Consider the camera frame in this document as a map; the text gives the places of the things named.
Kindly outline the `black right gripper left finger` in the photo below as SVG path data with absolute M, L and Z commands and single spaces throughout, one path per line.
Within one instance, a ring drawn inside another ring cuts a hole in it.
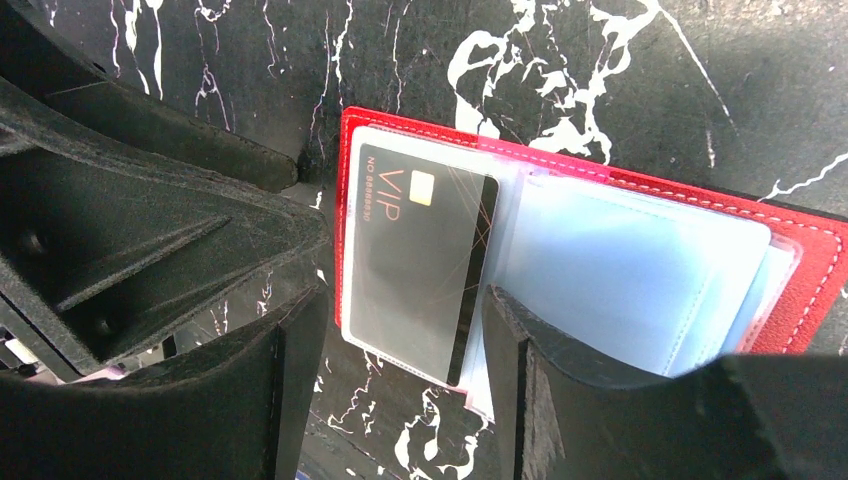
M 292 479 L 329 319 L 309 288 L 120 380 L 1 378 L 5 479 Z

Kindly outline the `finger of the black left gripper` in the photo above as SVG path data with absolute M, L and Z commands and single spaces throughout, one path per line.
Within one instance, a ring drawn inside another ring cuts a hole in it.
M 37 102 L 105 137 L 279 193 L 296 157 L 192 118 L 109 78 L 28 1 L 1 4 L 1 76 Z
M 314 209 L 1 85 L 1 323 L 63 380 L 147 349 L 329 240 Z

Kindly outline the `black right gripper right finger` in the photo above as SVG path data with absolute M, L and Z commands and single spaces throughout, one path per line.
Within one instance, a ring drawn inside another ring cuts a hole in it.
M 665 378 L 483 299 L 506 479 L 843 479 L 847 361 L 728 355 Z

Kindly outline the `red leather card holder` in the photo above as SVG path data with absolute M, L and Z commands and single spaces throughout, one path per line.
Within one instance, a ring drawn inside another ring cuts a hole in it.
M 460 384 L 435 383 L 487 419 L 489 286 L 616 360 L 677 377 L 723 354 L 804 351 L 847 281 L 843 220 L 350 107 L 336 207 L 342 336 L 350 171 L 362 143 L 499 183 Z

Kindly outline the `black VIP card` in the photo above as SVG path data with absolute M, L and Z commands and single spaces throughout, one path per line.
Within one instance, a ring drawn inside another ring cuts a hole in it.
M 343 336 L 429 381 L 457 387 L 499 183 L 369 143 L 356 153 Z

